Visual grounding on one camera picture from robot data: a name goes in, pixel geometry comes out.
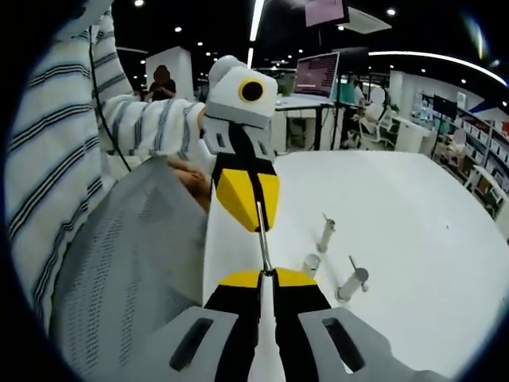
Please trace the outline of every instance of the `person's arm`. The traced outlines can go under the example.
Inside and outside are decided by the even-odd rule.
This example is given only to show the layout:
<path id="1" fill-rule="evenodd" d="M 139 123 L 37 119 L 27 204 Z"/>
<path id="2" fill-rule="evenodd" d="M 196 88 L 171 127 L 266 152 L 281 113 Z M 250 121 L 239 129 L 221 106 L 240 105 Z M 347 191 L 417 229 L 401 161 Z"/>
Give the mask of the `person's arm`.
<path id="1" fill-rule="evenodd" d="M 162 92 L 165 93 L 169 98 L 175 98 L 175 93 L 168 90 L 167 88 L 161 88 Z"/>
<path id="2" fill-rule="evenodd" d="M 192 172 L 191 166 L 187 162 L 178 159 L 168 159 L 166 162 L 168 163 L 168 166 L 175 170 Z"/>
<path id="3" fill-rule="evenodd" d="M 101 38 L 94 46 L 99 99 L 107 126 L 120 150 L 126 155 L 191 158 L 198 151 L 199 119 L 203 118 L 204 105 L 185 99 L 154 103 L 134 100 L 128 95 L 132 89 L 116 53 L 110 12 L 101 20 L 99 35 Z"/>
<path id="4" fill-rule="evenodd" d="M 146 102 L 150 102 L 152 100 L 152 98 L 153 98 L 153 94 L 155 93 L 156 88 L 157 88 L 157 84 L 155 82 L 153 82 L 150 85 L 149 92 L 145 95 L 145 98 L 143 100 L 146 101 Z"/>

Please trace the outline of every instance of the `black cable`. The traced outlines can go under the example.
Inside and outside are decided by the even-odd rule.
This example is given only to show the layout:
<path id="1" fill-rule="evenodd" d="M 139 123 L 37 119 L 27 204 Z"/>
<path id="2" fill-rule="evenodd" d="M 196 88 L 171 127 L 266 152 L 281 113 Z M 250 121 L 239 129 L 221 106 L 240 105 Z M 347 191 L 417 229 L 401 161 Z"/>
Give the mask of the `black cable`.
<path id="1" fill-rule="evenodd" d="M 329 108 L 329 109 L 327 109 L 327 116 L 325 117 L 325 121 L 327 121 L 327 118 L 328 118 L 328 112 L 329 112 L 330 110 L 331 110 L 330 108 Z M 334 111 L 332 112 L 332 117 L 334 118 L 334 120 L 336 120 L 336 113 L 335 113 Z M 333 136 L 334 136 L 334 130 L 335 130 L 336 128 L 337 128 L 337 126 L 333 126 L 333 127 L 332 127 L 332 130 L 331 130 L 331 137 L 330 137 L 331 142 L 332 142 L 332 138 L 333 138 Z"/>
<path id="2" fill-rule="evenodd" d="M 131 172 L 132 169 L 130 168 L 129 164 L 127 163 L 126 159 L 124 158 L 124 156 L 122 154 L 122 151 L 120 150 L 119 145 L 113 139 L 113 134 L 111 133 L 111 131 L 110 131 L 110 129 L 109 129 L 107 123 L 106 123 L 106 118 L 104 118 L 103 106 L 101 105 L 101 101 L 99 100 L 99 90 L 97 88 L 97 78 L 95 77 L 94 53 L 92 51 L 93 50 L 92 27 L 90 27 L 88 29 L 88 32 L 90 33 L 90 36 L 89 36 L 90 37 L 90 46 L 88 48 L 88 56 L 90 58 L 90 71 L 91 71 L 91 74 L 92 74 L 92 84 L 93 84 L 93 88 L 94 88 L 94 97 L 95 97 L 95 101 L 97 103 L 97 112 L 99 113 L 99 117 L 101 118 L 101 122 L 103 123 L 104 129 L 106 130 L 106 133 L 108 134 L 108 137 L 111 140 L 111 144 L 113 145 L 113 148 L 115 149 L 115 151 L 117 152 L 119 157 L 122 159 L 122 162 L 124 163 L 126 168 L 129 170 L 129 172 Z"/>

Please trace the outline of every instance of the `computer monitor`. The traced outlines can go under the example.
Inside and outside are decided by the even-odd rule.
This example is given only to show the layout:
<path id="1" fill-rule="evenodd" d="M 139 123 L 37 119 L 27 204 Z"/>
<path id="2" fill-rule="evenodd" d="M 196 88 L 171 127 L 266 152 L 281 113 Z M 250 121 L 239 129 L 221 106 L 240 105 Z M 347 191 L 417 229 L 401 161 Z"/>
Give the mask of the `computer monitor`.
<path id="1" fill-rule="evenodd" d="M 330 99 L 339 60 L 339 53 L 300 59 L 297 63 L 293 93 Z"/>
<path id="2" fill-rule="evenodd" d="M 307 27 L 325 23 L 344 24 L 350 21 L 347 0 L 311 0 L 305 5 Z"/>
<path id="3" fill-rule="evenodd" d="M 437 113 L 445 115 L 454 121 L 457 116 L 457 108 L 458 106 L 455 102 L 442 98 L 439 95 L 434 95 L 433 110 L 435 110 Z"/>

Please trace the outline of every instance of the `striped sleeve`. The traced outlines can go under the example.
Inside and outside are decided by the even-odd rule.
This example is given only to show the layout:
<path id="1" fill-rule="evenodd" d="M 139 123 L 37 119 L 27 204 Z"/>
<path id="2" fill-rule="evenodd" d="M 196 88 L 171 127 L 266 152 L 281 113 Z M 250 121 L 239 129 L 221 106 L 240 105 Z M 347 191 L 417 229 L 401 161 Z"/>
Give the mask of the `striped sleeve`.
<path id="1" fill-rule="evenodd" d="M 203 108 L 202 103 L 189 103 L 185 99 L 146 103 L 120 95 L 109 99 L 103 112 L 123 153 L 141 157 L 179 156 L 192 161 L 198 151 L 198 115 Z"/>
<path id="2" fill-rule="evenodd" d="M 67 245 L 104 198 L 87 36 L 52 45 L 30 75 L 6 159 L 11 255 L 46 329 Z"/>
<path id="3" fill-rule="evenodd" d="M 115 46 L 115 31 L 111 12 L 106 12 L 99 23 L 93 49 L 95 76 L 99 100 L 132 94 L 133 89 L 120 64 Z"/>
<path id="4" fill-rule="evenodd" d="M 204 105 L 185 99 L 145 103 L 130 95 L 132 88 L 115 48 L 111 12 L 104 14 L 99 25 L 94 66 L 107 126 L 124 154 L 178 155 L 192 160 L 200 136 L 198 115 Z M 113 148 L 108 140 L 102 139 L 104 150 Z"/>

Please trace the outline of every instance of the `cable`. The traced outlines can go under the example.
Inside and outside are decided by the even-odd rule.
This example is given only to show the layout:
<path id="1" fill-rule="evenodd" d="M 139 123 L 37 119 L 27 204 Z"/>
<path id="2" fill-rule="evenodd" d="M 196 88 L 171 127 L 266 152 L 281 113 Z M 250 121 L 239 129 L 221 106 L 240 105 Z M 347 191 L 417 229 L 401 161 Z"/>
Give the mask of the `cable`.
<path id="1" fill-rule="evenodd" d="M 129 172 L 131 172 L 132 169 L 130 168 L 129 164 L 127 163 L 126 159 L 124 158 L 124 156 L 122 154 L 122 151 L 120 150 L 119 145 L 113 139 L 113 134 L 111 133 L 111 131 L 110 131 L 110 129 L 109 129 L 107 123 L 106 123 L 106 118 L 104 118 L 103 106 L 101 105 L 101 101 L 99 101 L 99 90 L 97 88 L 97 78 L 95 77 L 94 53 L 92 51 L 92 49 L 93 49 L 93 44 L 92 44 L 92 27 L 90 27 L 88 29 L 88 32 L 90 34 L 90 46 L 88 48 L 88 56 L 90 58 L 90 68 L 91 68 L 91 74 L 92 74 L 92 84 L 93 84 L 93 88 L 94 88 L 95 101 L 97 103 L 97 112 L 99 113 L 99 117 L 101 118 L 101 122 L 103 123 L 104 129 L 106 130 L 106 133 L 108 134 L 108 137 L 111 140 L 111 144 L 113 145 L 113 148 L 115 149 L 115 151 L 117 152 L 119 157 L 122 159 L 122 162 L 124 163 L 126 168 L 129 170 Z"/>

